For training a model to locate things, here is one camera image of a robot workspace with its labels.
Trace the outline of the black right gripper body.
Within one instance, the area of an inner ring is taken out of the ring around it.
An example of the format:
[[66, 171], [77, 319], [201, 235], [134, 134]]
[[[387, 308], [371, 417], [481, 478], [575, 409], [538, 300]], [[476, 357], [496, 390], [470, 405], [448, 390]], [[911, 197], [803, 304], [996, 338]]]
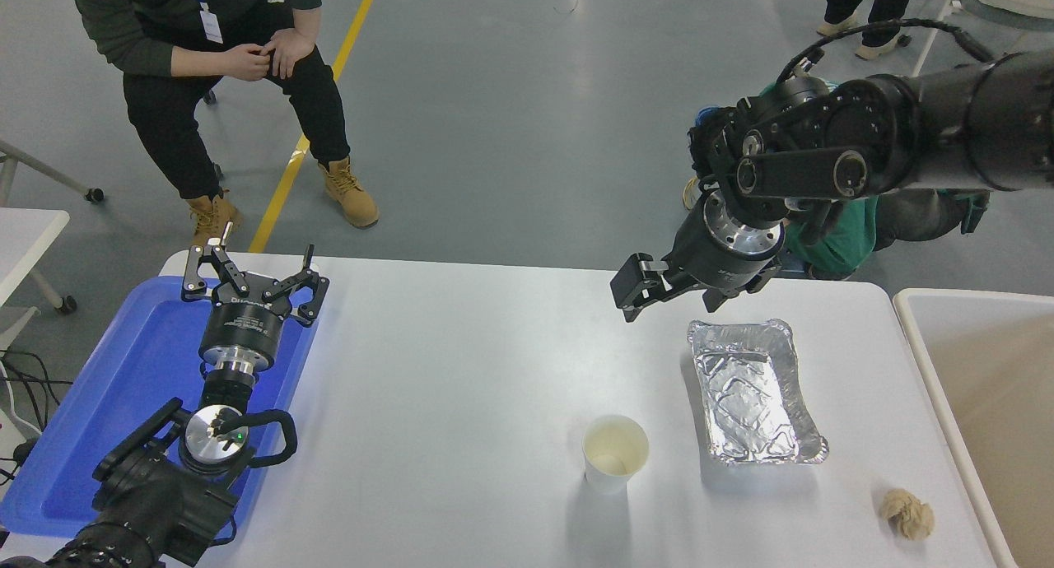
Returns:
[[735, 219], [723, 199], [700, 199], [675, 234], [665, 256], [665, 281], [674, 289], [743, 289], [783, 248], [783, 226], [753, 227]]

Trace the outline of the person's left hand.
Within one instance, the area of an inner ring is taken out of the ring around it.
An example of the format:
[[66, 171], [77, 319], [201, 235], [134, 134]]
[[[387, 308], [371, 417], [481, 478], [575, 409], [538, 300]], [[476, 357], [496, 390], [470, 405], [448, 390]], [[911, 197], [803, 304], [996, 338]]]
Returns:
[[278, 79], [292, 77], [295, 65], [312, 54], [316, 43], [305, 33], [295, 28], [278, 30], [261, 48], [262, 55], [270, 57], [270, 74]]

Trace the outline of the person's right hand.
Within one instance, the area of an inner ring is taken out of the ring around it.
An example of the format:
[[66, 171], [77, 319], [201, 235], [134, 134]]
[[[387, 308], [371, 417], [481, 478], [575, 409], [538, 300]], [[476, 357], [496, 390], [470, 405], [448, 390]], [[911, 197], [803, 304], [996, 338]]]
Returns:
[[216, 72], [242, 81], [258, 81], [270, 72], [270, 55], [264, 46], [243, 44], [219, 54]]

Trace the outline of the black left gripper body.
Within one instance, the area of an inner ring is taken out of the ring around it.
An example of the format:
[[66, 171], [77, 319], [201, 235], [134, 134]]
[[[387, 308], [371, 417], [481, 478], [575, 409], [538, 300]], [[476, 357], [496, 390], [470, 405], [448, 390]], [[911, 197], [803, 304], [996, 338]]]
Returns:
[[291, 312], [289, 297], [266, 302], [237, 296], [232, 291], [211, 291], [210, 317], [200, 357], [210, 365], [237, 359], [254, 368], [271, 368], [275, 363], [285, 319]]

